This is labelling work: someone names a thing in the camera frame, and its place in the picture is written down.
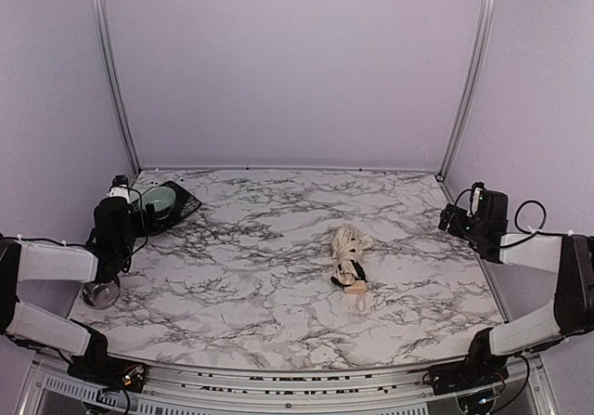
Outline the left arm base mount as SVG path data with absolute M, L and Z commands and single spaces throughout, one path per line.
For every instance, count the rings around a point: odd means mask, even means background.
M 141 393 L 144 389 L 148 366 L 112 357 L 107 351 L 107 341 L 91 340 L 81 356 L 72 356 L 67 373 L 90 383 L 119 385 L 123 389 Z

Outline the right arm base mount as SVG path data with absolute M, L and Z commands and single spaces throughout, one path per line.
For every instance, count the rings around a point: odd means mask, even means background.
M 491 331 L 478 331 L 466 356 L 460 361 L 429 367 L 421 378 L 422 382 L 431 386 L 437 396 L 487 385 L 504 371 L 509 358 L 492 353 Z

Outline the beige folding umbrella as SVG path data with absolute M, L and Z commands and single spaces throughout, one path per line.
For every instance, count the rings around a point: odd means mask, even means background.
M 373 238 L 352 225 L 339 227 L 331 241 L 333 272 L 330 281 L 345 294 L 355 297 L 355 308 L 361 314 L 367 311 L 368 289 L 363 259 L 372 245 Z

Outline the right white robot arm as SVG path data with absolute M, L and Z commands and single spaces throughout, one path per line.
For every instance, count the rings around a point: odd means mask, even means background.
M 497 296 L 524 304 L 505 323 L 475 334 L 466 362 L 487 369 L 523 352 L 545 350 L 593 330 L 593 238 L 545 228 L 548 213 L 477 182 L 440 213 L 438 227 L 465 242 L 495 272 Z

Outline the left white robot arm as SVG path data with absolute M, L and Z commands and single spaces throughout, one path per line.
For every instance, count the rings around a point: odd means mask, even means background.
M 133 206 L 109 196 L 94 210 L 85 244 L 47 238 L 1 237 L 1 336 L 22 348 L 50 348 L 92 368 L 110 362 L 108 341 L 83 323 L 19 298 L 23 282 L 108 284 L 129 269 L 134 255 Z

